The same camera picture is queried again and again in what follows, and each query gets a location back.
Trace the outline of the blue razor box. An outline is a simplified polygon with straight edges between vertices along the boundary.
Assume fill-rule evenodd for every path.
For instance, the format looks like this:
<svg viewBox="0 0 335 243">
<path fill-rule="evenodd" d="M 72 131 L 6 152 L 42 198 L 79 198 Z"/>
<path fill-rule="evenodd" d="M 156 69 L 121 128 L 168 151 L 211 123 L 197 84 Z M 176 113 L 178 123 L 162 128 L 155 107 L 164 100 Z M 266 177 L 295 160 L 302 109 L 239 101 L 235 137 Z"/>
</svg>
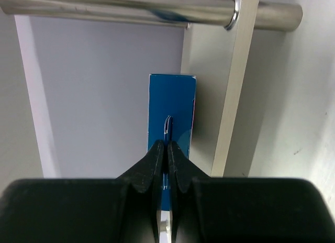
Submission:
<svg viewBox="0 0 335 243">
<path fill-rule="evenodd" d="M 196 78 L 181 74 L 150 74 L 148 149 L 159 140 L 163 149 L 175 141 L 189 159 L 193 131 Z"/>
</svg>

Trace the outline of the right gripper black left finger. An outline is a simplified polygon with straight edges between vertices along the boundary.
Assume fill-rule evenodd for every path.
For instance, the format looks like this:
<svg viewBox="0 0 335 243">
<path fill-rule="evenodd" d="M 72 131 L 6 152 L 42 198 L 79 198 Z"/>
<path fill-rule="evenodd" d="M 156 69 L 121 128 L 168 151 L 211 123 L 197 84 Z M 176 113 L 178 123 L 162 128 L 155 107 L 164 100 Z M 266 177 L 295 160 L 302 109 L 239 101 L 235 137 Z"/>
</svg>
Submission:
<svg viewBox="0 0 335 243">
<path fill-rule="evenodd" d="M 1 242 L 158 242 L 164 143 L 115 179 L 20 179 L 1 196 Z"/>
</svg>

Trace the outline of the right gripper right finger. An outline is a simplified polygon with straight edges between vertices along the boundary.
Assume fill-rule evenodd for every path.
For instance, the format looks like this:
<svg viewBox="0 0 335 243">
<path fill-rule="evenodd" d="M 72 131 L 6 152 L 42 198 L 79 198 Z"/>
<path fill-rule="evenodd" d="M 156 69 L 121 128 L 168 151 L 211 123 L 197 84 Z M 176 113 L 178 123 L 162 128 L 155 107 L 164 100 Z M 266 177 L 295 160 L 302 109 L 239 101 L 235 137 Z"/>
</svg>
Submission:
<svg viewBox="0 0 335 243">
<path fill-rule="evenodd" d="M 214 178 L 167 147 L 173 242 L 334 242 L 334 222 L 309 181 Z"/>
</svg>

